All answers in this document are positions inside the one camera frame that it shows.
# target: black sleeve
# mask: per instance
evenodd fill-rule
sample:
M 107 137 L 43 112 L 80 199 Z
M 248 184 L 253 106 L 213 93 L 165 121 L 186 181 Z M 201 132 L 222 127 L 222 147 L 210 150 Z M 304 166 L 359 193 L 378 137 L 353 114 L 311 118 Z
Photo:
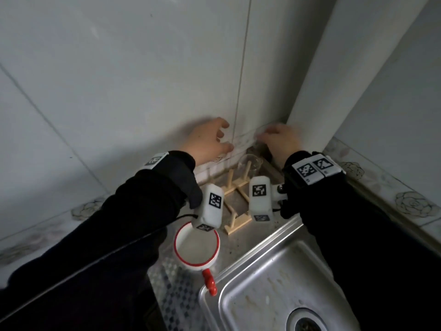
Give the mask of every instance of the black sleeve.
M 189 154 L 181 151 L 169 154 L 194 170 L 195 161 Z M 157 260 L 157 248 L 165 238 L 164 228 L 175 220 L 184 200 L 185 195 L 166 176 L 147 169 L 137 172 L 78 228 L 11 275 L 8 286 L 0 291 L 0 316 L 108 253 L 154 233 L 143 239 L 149 251 L 132 248 L 129 257 L 120 258 L 124 259 L 124 267 L 119 260 L 119 264 L 114 262 L 111 266 L 117 269 L 108 270 L 115 273 L 114 278 L 126 276 L 127 282 L 140 281 L 139 274 L 145 277 L 147 268 Z M 137 270 L 136 280 L 127 275 L 130 269 Z
M 285 167 L 309 156 L 297 152 Z M 287 188 L 289 203 L 315 236 L 362 330 L 410 330 L 436 321 L 441 262 L 433 251 L 361 197 L 343 173 L 301 191 L 289 183 Z

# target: kitchen countertop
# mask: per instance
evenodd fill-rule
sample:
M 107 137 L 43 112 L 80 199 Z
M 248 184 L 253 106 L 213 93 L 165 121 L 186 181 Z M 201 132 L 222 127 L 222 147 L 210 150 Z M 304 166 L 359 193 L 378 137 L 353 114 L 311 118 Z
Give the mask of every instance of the kitchen countertop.
M 269 175 L 264 170 L 262 172 L 262 169 L 261 174 Z M 269 176 L 272 183 L 280 183 L 280 177 Z M 222 186 L 225 184 L 225 179 L 226 174 L 216 179 L 214 183 Z M 245 186 L 243 190 L 248 194 L 248 186 Z M 226 195 L 225 200 L 234 207 L 238 215 L 248 209 L 248 204 L 237 191 Z M 179 215 L 192 212 L 186 205 Z M 273 222 L 251 221 L 228 236 L 223 226 L 229 224 L 231 215 L 224 207 L 222 225 L 217 229 L 220 239 L 219 256 L 214 265 L 210 267 L 213 277 L 216 278 L 216 275 L 223 269 L 237 261 L 287 222 L 279 212 L 274 215 Z M 174 235 L 183 224 L 190 220 L 190 217 L 181 218 L 168 226 L 167 238 L 159 249 L 159 259 L 148 271 L 165 325 L 171 331 L 209 330 L 198 302 L 199 290 L 204 285 L 202 274 L 181 267 L 173 251 Z

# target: red rim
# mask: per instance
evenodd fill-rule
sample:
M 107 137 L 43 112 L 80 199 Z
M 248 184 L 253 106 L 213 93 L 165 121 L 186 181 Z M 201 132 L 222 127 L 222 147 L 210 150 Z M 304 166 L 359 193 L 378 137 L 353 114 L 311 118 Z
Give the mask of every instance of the red rim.
M 216 253 L 219 250 L 219 235 L 218 232 L 216 230 L 214 230 L 214 233 L 216 234 L 216 239 L 217 239 L 217 243 L 216 243 L 216 250 L 214 251 L 213 255 L 211 256 L 210 259 L 208 259 L 206 262 L 204 263 L 188 263 L 187 261 L 185 261 L 184 259 L 181 258 L 181 256 L 178 253 L 178 249 L 176 248 L 176 238 L 179 235 L 179 232 L 188 224 L 191 224 L 191 222 L 187 222 L 185 223 L 182 227 L 179 228 L 178 232 L 175 234 L 175 240 L 173 241 L 173 248 L 175 249 L 175 254 L 178 256 L 179 260 L 182 261 L 184 264 L 188 265 L 188 266 L 193 266 L 193 267 L 200 267 L 200 266 L 204 266 L 206 264 L 208 264 L 210 261 L 213 260 L 213 258 L 216 256 Z

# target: sink drain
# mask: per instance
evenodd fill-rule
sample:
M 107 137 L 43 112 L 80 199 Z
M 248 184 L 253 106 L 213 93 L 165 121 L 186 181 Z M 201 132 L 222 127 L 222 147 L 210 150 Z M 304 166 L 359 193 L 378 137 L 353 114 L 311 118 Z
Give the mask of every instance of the sink drain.
M 327 331 L 323 320 L 312 310 L 298 308 L 291 312 L 286 322 L 287 331 Z

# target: stainless steel sink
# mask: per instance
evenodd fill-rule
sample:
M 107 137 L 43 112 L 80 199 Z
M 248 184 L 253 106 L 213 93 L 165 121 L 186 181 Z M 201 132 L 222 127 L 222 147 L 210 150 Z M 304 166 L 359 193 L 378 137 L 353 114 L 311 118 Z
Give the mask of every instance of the stainless steel sink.
M 199 303 L 212 330 L 359 330 L 297 215 L 215 278 Z

